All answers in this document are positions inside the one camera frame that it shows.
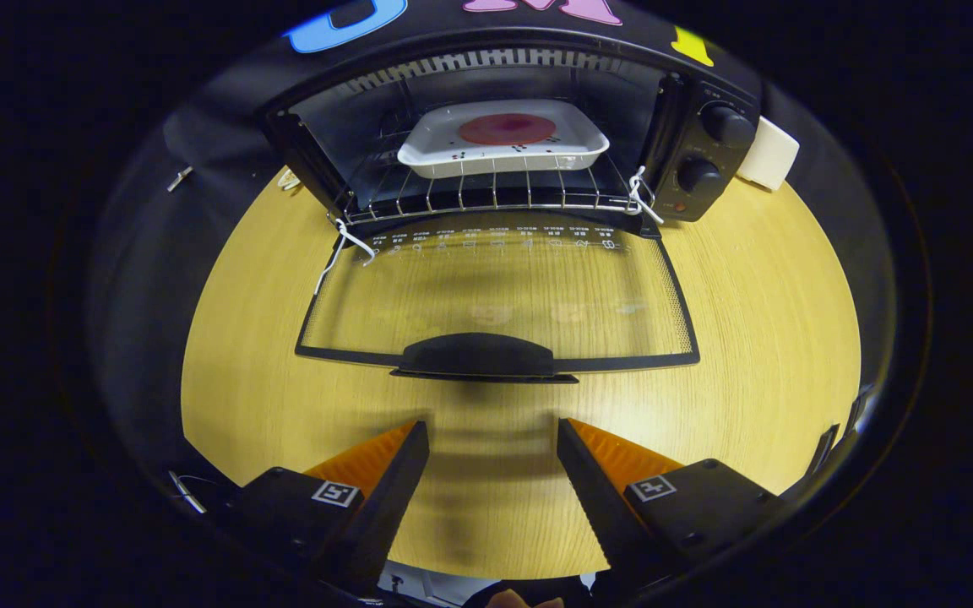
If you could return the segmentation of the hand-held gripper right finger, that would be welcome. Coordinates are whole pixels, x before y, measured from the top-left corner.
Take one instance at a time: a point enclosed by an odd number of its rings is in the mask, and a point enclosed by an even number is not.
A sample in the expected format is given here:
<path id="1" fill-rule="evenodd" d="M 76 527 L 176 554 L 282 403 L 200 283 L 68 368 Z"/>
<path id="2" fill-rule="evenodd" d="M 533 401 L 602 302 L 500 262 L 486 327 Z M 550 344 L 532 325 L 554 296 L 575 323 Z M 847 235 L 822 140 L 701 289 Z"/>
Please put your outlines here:
<path id="1" fill-rule="evenodd" d="M 573 418 L 557 423 L 557 458 L 623 589 L 734 549 L 785 505 L 718 459 L 680 464 Z"/>

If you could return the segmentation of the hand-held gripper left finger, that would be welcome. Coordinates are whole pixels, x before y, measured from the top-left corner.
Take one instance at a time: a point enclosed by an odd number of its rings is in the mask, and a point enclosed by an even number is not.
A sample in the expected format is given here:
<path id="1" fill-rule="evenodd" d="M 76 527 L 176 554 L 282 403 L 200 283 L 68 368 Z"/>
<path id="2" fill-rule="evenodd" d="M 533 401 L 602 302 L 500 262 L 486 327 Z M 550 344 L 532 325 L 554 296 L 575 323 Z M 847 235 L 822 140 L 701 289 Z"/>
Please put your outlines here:
<path id="1" fill-rule="evenodd" d="M 341 594 L 374 594 L 429 457 L 427 424 L 382 432 L 305 472 L 271 467 L 229 499 L 229 532 Z"/>

